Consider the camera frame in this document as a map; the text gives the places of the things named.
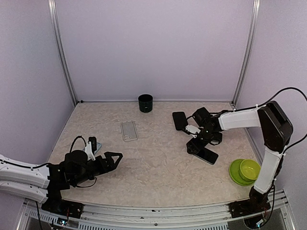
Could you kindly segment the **black smartphone teal edge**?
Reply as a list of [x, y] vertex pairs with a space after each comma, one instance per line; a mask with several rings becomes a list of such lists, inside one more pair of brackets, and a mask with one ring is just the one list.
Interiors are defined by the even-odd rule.
[[188, 125], [188, 121], [184, 112], [173, 112], [172, 117], [175, 124], [175, 129], [177, 131], [186, 130], [186, 126]]
[[207, 148], [203, 148], [197, 151], [194, 151], [192, 153], [192, 155], [200, 158], [201, 160], [214, 165], [219, 157], [219, 155], [213, 151], [211, 151], [210, 149]]

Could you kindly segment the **clear phone case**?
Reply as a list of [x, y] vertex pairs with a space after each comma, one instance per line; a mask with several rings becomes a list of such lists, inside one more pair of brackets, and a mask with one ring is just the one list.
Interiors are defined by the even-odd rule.
[[138, 139], [138, 133], [134, 121], [121, 122], [120, 127], [125, 142], [135, 141]]

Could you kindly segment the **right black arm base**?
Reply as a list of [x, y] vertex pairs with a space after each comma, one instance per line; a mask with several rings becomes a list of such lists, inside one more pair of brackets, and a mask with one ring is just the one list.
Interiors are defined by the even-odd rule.
[[248, 199], [234, 201], [228, 204], [231, 217], [238, 218], [270, 209], [271, 205], [268, 200], [269, 192], [261, 194], [252, 187]]

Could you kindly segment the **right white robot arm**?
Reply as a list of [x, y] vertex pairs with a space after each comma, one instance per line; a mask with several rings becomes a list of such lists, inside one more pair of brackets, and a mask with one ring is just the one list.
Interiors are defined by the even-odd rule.
[[261, 170], [253, 188], [260, 194], [268, 192], [279, 174], [287, 145], [293, 133], [293, 125], [276, 101], [262, 106], [241, 110], [223, 110], [215, 115], [206, 108], [192, 115], [197, 126], [184, 121], [182, 131], [205, 143], [216, 141], [222, 131], [259, 127], [265, 147]]

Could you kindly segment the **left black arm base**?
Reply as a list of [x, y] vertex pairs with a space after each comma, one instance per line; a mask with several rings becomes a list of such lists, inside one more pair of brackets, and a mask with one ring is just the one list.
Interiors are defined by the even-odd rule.
[[41, 205], [42, 210], [50, 213], [80, 219], [84, 204], [62, 199], [60, 190], [48, 190], [47, 200]]

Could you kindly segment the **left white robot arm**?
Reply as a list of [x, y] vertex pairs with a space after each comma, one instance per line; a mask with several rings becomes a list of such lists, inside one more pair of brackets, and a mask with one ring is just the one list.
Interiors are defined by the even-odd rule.
[[61, 191], [80, 187], [82, 183], [96, 180], [97, 176], [115, 170], [123, 158], [122, 153], [105, 152], [104, 156], [88, 159], [82, 150], [65, 154], [59, 164], [27, 164], [0, 157], [0, 189], [38, 203], [47, 202], [57, 213], [67, 209]]

